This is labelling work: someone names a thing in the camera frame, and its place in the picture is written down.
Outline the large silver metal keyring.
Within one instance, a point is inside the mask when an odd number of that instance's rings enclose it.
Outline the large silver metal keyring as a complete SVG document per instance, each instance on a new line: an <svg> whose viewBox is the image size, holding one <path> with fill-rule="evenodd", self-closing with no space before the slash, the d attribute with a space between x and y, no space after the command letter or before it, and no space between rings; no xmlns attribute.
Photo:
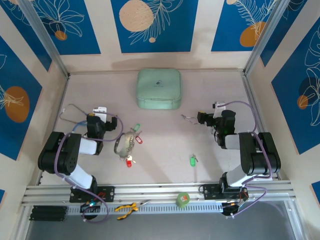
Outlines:
<svg viewBox="0 0 320 240"><path fill-rule="evenodd" d="M115 141L113 151L119 156L120 160L125 160L131 153L135 146L136 133L128 131L122 133Z"/></svg>

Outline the silver metal forceps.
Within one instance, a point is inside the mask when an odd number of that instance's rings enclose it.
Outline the silver metal forceps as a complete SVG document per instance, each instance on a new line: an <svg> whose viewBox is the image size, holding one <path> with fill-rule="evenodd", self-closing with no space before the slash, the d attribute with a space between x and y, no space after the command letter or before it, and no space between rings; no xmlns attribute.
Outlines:
<svg viewBox="0 0 320 240"><path fill-rule="evenodd" d="M196 117L185 116L183 114L181 116L183 117L184 120L186 120L187 122L189 122L189 123L191 123L193 125L199 125L200 124Z"/></svg>

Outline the blue tube stethoscope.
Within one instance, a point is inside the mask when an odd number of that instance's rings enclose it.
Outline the blue tube stethoscope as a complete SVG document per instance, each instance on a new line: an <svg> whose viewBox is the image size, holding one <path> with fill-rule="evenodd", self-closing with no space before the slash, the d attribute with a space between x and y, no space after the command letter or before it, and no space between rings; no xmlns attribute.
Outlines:
<svg viewBox="0 0 320 240"><path fill-rule="evenodd" d="M69 120L67 118L64 118L63 117L63 114L66 112L67 108L68 107L74 107L75 109L77 109L78 111L80 111L82 114L84 114L85 116L87 115L87 113L85 111L83 111L81 108L79 108L77 105L73 104L73 103L70 103L68 104L67 106L65 106L61 111L60 111L60 114L59 114L59 119L64 121L64 122L68 122L68 123L72 123L74 124L74 127L72 129L72 132L74 133L78 127L83 127L83 126L87 126L87 121L86 120L82 120L80 122L76 122L76 121L73 121L73 120Z"/></svg>

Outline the mint green zip case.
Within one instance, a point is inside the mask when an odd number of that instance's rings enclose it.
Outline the mint green zip case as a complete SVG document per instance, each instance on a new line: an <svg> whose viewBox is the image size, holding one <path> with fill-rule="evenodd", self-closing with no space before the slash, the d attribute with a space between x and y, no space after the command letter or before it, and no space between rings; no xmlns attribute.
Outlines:
<svg viewBox="0 0 320 240"><path fill-rule="evenodd" d="M179 109L182 92L182 77L177 69L145 68L137 75L136 101L141 109Z"/></svg>

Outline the black electronics board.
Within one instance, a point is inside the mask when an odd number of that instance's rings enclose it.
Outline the black electronics board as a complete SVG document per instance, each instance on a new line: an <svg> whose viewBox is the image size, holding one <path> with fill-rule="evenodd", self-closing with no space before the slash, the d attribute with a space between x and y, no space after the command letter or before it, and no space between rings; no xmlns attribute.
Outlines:
<svg viewBox="0 0 320 240"><path fill-rule="evenodd" d="M88 201L80 206L80 213L99 213L101 205L98 202Z"/></svg>
<svg viewBox="0 0 320 240"><path fill-rule="evenodd" d="M239 208L244 205L248 199L249 195L246 192L241 192L237 201L222 203L222 214L226 217L235 215L239 211Z"/></svg>

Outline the green tape roll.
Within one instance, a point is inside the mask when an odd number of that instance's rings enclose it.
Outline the green tape roll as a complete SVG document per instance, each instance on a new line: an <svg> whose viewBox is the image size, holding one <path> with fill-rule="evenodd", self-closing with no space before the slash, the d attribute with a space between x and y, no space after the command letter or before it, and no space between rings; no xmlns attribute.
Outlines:
<svg viewBox="0 0 320 240"><path fill-rule="evenodd" d="M175 203L179 208L186 207L189 204L189 202L190 195L187 192L180 192L175 200Z"/></svg>

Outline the yellow black pliers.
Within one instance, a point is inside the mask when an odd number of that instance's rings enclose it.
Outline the yellow black pliers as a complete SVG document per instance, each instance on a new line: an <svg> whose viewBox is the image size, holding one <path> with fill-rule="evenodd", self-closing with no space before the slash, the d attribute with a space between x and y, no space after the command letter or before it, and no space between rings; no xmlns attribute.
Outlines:
<svg viewBox="0 0 320 240"><path fill-rule="evenodd" d="M143 201L140 201L140 202L133 202L132 204L125 204L125 205L118 206L117 208L115 208L115 210L114 210L115 212L119 212L119 211L124 210L124 209L129 209L129 211L125 215L117 217L117 220L121 221L121 220L126 219L133 212L137 212L140 207L146 205L150 201L151 200L148 199L148 200L143 200Z"/></svg>

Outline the black profile block stack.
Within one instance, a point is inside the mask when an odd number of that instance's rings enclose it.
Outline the black profile block stack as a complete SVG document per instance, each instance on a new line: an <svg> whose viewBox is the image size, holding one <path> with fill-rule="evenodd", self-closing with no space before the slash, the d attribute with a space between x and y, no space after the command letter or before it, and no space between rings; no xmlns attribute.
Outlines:
<svg viewBox="0 0 320 240"><path fill-rule="evenodd" d="M68 208L66 206L34 205L29 216L30 221L64 222Z"/></svg>

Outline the aluminium side rail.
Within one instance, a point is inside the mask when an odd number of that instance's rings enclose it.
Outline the aluminium side rail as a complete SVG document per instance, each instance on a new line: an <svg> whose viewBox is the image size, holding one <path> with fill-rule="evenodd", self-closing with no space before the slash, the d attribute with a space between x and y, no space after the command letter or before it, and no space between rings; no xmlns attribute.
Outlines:
<svg viewBox="0 0 320 240"><path fill-rule="evenodd" d="M254 118L254 128L245 136L240 145L240 154L248 157L241 163L248 170L248 175L260 176L261 179L271 179L281 170L281 160L271 133L264 132L257 104L249 80L241 74L248 98L248 106Z"/></svg>

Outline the aluminium rail frame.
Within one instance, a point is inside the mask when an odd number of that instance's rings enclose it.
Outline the aluminium rail frame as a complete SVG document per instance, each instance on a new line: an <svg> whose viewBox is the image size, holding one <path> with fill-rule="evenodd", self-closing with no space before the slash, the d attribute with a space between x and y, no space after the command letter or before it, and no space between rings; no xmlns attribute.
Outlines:
<svg viewBox="0 0 320 240"><path fill-rule="evenodd" d="M116 184L112 205L130 204L150 200L152 204L173 204L179 193L189 194L191 203L205 202L200 193L200 183L165 183L165 184ZM289 180L256 181L248 189L249 201L252 202L264 193L263 201L294 200L296 194ZM27 186L21 200L22 206L72 206L82 202L70 202L71 187L68 185Z"/></svg>

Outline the aluminium frame post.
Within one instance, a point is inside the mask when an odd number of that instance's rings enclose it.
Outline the aluminium frame post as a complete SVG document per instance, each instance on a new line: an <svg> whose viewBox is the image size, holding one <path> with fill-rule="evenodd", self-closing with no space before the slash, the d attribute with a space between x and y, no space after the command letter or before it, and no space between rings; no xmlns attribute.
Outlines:
<svg viewBox="0 0 320 240"><path fill-rule="evenodd" d="M251 55L243 68L245 77L248 77L250 72L253 70L257 60L260 58L262 51L268 43L271 35L273 34L277 24L279 23L285 9L288 6L290 0L277 0L275 7L272 10L263 30L258 38L256 45L254 46Z"/></svg>
<svg viewBox="0 0 320 240"><path fill-rule="evenodd" d="M58 69L65 76L65 78L68 80L69 72L66 66L64 65L60 57L60 54L55 44L53 43L49 33L47 32L45 26L43 25L36 10L32 6L32 3L29 0L17 0L17 2L21 11L23 12L24 16L26 17L27 21L32 27L33 31L35 32L41 44L45 48L46 52L48 53L52 61L56 64Z"/></svg>

